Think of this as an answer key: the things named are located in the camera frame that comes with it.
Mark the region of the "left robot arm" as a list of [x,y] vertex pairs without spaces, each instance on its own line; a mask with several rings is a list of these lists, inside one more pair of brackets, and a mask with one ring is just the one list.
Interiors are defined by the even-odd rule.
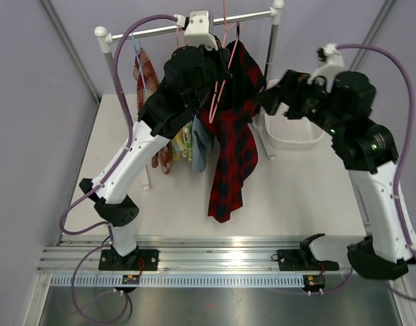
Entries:
[[129,270],[138,260],[132,222],[139,208],[128,195],[151,158],[201,109],[216,83],[231,77],[230,51],[205,46],[175,50],[164,65],[164,78],[138,112],[128,142],[95,179],[82,179],[83,193],[94,202],[99,217],[111,226],[114,262]]

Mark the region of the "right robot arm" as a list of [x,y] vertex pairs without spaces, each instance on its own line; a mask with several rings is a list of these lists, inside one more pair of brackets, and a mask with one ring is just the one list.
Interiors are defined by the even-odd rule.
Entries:
[[270,115],[285,104],[286,118],[305,117],[331,137],[371,223],[371,235],[349,245],[347,259],[363,278],[396,280],[416,264],[416,234],[401,198],[394,138],[370,119],[375,95],[374,85],[359,72],[340,72],[328,91],[325,77],[288,70],[257,100]]

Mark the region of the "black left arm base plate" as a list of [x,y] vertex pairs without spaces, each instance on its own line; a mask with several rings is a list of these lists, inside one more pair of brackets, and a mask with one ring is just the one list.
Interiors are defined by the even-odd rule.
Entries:
[[156,249],[135,249],[121,256],[111,247],[101,251],[98,269],[102,271],[157,271],[159,251]]

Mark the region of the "red black plaid skirt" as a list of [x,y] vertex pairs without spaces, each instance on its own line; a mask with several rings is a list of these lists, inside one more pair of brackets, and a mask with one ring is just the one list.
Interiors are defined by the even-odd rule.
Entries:
[[241,41],[232,41],[227,49],[234,52],[229,69],[232,78],[218,88],[222,94],[213,121],[209,122],[213,94],[199,113],[208,133],[219,142],[208,204],[208,215],[219,223],[229,221],[232,212],[243,206],[244,182],[257,166],[257,146],[249,123],[259,110],[256,96],[266,86],[261,69]]

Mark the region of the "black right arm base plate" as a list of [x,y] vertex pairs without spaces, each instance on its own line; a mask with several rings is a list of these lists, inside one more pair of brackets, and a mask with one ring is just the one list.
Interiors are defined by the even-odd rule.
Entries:
[[279,271],[282,272],[320,271],[318,265],[305,265],[298,249],[279,249],[270,259],[277,263]]

